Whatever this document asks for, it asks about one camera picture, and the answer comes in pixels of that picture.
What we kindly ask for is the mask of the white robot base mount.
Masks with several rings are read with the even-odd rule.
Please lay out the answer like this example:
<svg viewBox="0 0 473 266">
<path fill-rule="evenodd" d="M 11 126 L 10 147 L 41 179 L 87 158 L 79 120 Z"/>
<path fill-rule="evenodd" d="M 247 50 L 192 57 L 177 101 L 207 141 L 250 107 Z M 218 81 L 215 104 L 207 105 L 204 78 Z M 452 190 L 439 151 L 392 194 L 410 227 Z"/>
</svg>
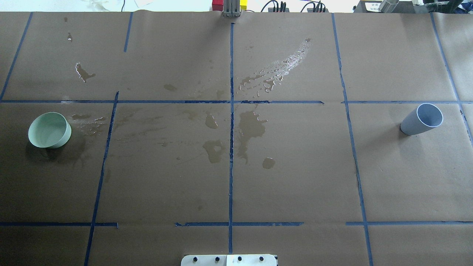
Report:
<svg viewBox="0 0 473 266">
<path fill-rule="evenodd" d="M 181 266 L 277 266 L 272 254 L 186 255 Z"/>
</svg>

